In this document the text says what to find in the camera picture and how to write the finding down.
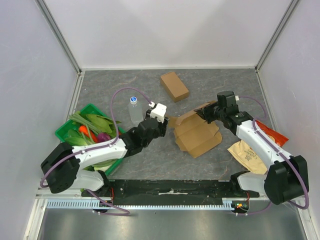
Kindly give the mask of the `brown cardboard box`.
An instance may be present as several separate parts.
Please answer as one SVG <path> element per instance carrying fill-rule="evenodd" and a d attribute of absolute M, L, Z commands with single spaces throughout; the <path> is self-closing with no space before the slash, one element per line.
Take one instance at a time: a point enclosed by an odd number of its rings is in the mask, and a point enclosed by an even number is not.
<path fill-rule="evenodd" d="M 187 87 L 174 71 L 161 75 L 160 84 L 174 103 L 186 99 L 190 94 Z"/>

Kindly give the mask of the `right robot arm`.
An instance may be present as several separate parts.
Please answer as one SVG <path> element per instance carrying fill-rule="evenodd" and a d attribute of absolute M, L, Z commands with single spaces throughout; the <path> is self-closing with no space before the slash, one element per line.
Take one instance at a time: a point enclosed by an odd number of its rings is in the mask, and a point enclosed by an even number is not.
<path fill-rule="evenodd" d="M 217 94 L 217 101 L 195 109 L 208 124 L 220 121 L 240 140 L 243 140 L 260 157 L 267 168 L 265 174 L 244 172 L 236 175 L 229 184 L 235 197 L 246 191 L 264 194 L 275 205 L 289 202 L 306 210 L 310 205 L 308 165 L 301 155 L 294 156 L 277 145 L 257 125 L 248 112 L 240 111 L 239 97 L 233 91 Z"/>

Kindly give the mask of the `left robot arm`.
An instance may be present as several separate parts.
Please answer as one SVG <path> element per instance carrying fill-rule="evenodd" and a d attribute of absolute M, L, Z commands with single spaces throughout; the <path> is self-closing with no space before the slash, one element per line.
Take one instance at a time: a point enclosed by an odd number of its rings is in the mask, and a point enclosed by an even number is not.
<path fill-rule="evenodd" d="M 162 122 L 148 117 L 118 139 L 89 146 L 60 143 L 40 165 L 44 174 L 41 187 L 49 188 L 53 194 L 71 188 L 89 189 L 99 197 L 106 196 L 110 191 L 106 174 L 102 171 L 88 171 L 86 168 L 140 153 L 153 139 L 165 136 L 168 121 L 167 117 Z"/>

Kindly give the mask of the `clear plastic water bottle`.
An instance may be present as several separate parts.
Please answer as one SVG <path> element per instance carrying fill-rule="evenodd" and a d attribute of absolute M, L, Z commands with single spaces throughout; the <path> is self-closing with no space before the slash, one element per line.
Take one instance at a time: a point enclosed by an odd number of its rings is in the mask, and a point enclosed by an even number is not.
<path fill-rule="evenodd" d="M 136 96 L 130 97 L 128 110 L 129 110 L 130 119 L 133 124 L 138 125 L 140 122 L 143 121 L 144 116 L 143 116 L 142 105 Z"/>

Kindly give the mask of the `beige cassava chips bag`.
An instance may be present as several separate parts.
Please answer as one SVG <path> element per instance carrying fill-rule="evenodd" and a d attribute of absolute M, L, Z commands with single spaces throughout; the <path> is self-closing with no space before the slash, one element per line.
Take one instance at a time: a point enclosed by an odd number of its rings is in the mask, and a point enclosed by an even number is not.
<path fill-rule="evenodd" d="M 257 155 L 255 151 L 253 151 L 250 146 L 240 140 L 230 146 L 228 152 L 247 170 L 254 174 L 263 175 L 267 172 L 267 167 Z"/>

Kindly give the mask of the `purple onion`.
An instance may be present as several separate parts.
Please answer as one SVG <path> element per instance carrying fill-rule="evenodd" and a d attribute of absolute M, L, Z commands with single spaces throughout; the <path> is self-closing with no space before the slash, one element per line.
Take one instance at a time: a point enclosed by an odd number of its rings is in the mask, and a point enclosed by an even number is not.
<path fill-rule="evenodd" d="M 107 142 L 107 141 L 111 140 L 111 137 L 107 133 L 101 132 L 97 135 L 97 140 L 99 143 Z"/>

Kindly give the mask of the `green plastic basket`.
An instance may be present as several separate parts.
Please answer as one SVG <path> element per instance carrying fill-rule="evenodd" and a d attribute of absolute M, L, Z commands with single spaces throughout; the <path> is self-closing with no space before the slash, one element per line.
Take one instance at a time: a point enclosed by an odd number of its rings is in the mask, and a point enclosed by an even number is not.
<path fill-rule="evenodd" d="M 116 137 L 116 132 L 120 135 L 125 131 L 120 127 L 116 129 L 113 119 L 105 115 L 94 104 L 89 103 L 82 110 L 69 115 L 69 119 L 55 131 L 55 136 L 61 142 L 67 142 L 71 146 L 89 146 L 95 144 L 87 140 L 79 133 L 80 126 L 88 127 L 97 137 L 99 133 L 107 133 L 111 139 Z"/>

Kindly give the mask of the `red snack bag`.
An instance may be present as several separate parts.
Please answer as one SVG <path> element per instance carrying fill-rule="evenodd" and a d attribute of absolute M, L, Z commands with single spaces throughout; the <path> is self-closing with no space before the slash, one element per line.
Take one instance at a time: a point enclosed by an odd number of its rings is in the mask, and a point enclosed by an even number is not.
<path fill-rule="evenodd" d="M 273 140 L 278 146 L 282 147 L 289 139 L 280 134 L 279 132 L 269 128 L 265 124 L 263 124 L 260 121 L 256 121 L 256 125 L 265 133 L 268 135 L 268 137 Z"/>

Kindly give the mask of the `orange carrot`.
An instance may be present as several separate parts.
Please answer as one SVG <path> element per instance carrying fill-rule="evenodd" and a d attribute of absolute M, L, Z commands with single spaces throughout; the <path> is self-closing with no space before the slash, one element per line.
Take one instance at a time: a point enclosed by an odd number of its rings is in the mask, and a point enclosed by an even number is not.
<path fill-rule="evenodd" d="M 92 143 L 98 143 L 96 135 L 85 125 L 81 125 L 78 128 L 78 132 L 85 136 L 87 140 L 90 140 Z"/>

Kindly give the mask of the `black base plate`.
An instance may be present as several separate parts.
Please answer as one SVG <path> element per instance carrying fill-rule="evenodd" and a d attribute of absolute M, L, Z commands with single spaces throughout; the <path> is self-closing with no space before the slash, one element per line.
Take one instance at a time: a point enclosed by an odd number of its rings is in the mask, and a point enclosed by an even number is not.
<path fill-rule="evenodd" d="M 258 198 L 255 191 L 241 190 L 229 180 L 140 180 L 115 179 L 94 192 L 98 197 L 112 197 L 122 206 L 196 206 L 221 205 L 223 198 Z"/>

